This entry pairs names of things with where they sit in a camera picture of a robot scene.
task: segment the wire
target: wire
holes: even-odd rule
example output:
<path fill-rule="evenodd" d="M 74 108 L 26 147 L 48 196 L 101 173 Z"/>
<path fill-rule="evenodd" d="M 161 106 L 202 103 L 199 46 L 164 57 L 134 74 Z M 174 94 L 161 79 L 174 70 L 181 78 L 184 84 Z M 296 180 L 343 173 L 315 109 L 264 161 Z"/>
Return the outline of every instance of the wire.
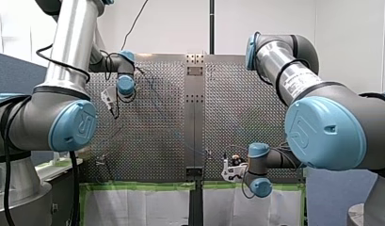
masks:
<path fill-rule="evenodd" d="M 133 32 L 134 26 L 136 26 L 136 22 L 138 21 L 138 18 L 139 18 L 139 16 L 141 15 L 141 13 L 142 13 L 143 9 L 145 8 L 146 4 L 148 3 L 148 1 L 149 1 L 149 0 L 146 0 L 145 3 L 142 5 L 141 10 L 139 11 L 138 15 L 137 15 L 136 18 L 134 19 L 133 25 L 131 26 L 131 28 L 130 28 L 130 30 L 128 31 L 128 33 L 125 35 L 124 43 L 122 44 L 121 50 L 124 49 L 124 47 L 125 47 L 125 42 L 127 42 L 128 36 L 131 34 L 131 32 Z"/>
<path fill-rule="evenodd" d="M 53 45 L 53 44 L 50 44 L 50 45 L 48 45 L 48 46 L 45 47 L 45 48 L 42 48 L 42 49 L 37 50 L 37 51 L 36 51 L 37 56 L 42 57 L 42 58 L 44 58 L 44 59 L 46 59 L 46 60 L 48 60 L 48 61 L 50 61 L 50 62 L 53 62 L 53 63 L 55 63 L 55 64 L 57 64 L 57 65 L 59 65 L 59 66 L 62 66 L 62 67 L 64 67 L 64 68 L 70 68 L 70 69 L 73 69 L 73 70 L 78 71 L 78 72 L 80 72 L 80 73 L 83 73 L 83 74 L 87 77 L 86 83 L 88 83 L 89 80 L 90 80 L 90 75 L 89 75 L 89 73 L 87 73 L 86 71 L 84 71 L 84 70 L 82 70 L 82 69 L 79 69 L 79 68 L 76 68 L 76 67 L 74 67 L 74 66 L 72 66 L 72 65 L 69 65 L 69 64 L 66 64 L 66 63 L 63 63 L 63 62 L 60 62 L 60 61 L 51 59 L 51 58 L 49 58 L 48 56 L 45 56 L 45 55 L 43 55 L 43 54 L 41 53 L 41 52 L 43 52 L 43 51 L 46 51 L 46 50 L 49 50 L 50 48 L 52 48 L 52 45 Z"/>
<path fill-rule="evenodd" d="M 113 63 L 113 59 L 112 57 L 110 57 L 112 54 L 108 54 L 107 51 L 105 50 L 101 50 L 102 53 L 106 54 L 106 56 L 104 57 L 104 67 L 106 68 L 106 71 L 104 72 L 104 80 L 105 81 L 109 81 L 110 80 L 110 77 L 112 76 L 112 70 L 113 70 L 113 67 L 114 67 L 114 63 Z M 107 64 L 107 60 L 109 59 L 109 62 L 110 62 L 110 67 L 108 66 Z"/>
<path fill-rule="evenodd" d="M 7 125 L 5 126 L 4 152 L 5 152 L 6 175 L 5 175 L 5 187 L 4 187 L 4 211 L 5 211 L 5 217 L 7 219 L 9 226 L 15 225 L 13 222 L 13 219 L 12 219 L 12 215 L 11 215 L 10 210 L 9 210 L 9 190 L 10 190 L 10 177 L 11 177 L 9 131 L 10 131 L 10 126 L 12 125 L 16 115 L 25 106 L 25 104 L 27 104 L 28 101 L 30 101 L 30 99 L 31 99 L 31 96 L 27 96 L 27 97 L 25 97 L 24 100 L 21 101 L 19 108 L 16 109 L 14 114 L 8 120 Z"/>
<path fill-rule="evenodd" d="M 248 200 L 251 200 L 251 199 L 253 199 L 254 198 L 254 194 L 252 195 L 252 196 L 248 196 L 247 194 L 246 194 L 246 192 L 245 192 L 245 189 L 244 189 L 244 184 L 245 184 L 245 182 L 246 182 L 246 174 L 248 174 L 248 167 L 246 167 L 245 168 L 245 172 L 243 173 L 243 179 L 242 179 L 242 193 L 243 193 L 243 195 L 248 199 Z"/>
<path fill-rule="evenodd" d="M 73 194 L 72 194 L 72 214 L 71 214 L 71 225 L 78 225 L 79 219 L 79 199 L 80 199 L 80 182 L 78 179 L 78 166 L 75 152 L 70 152 L 70 159 L 72 160 L 72 177 L 73 177 Z"/>

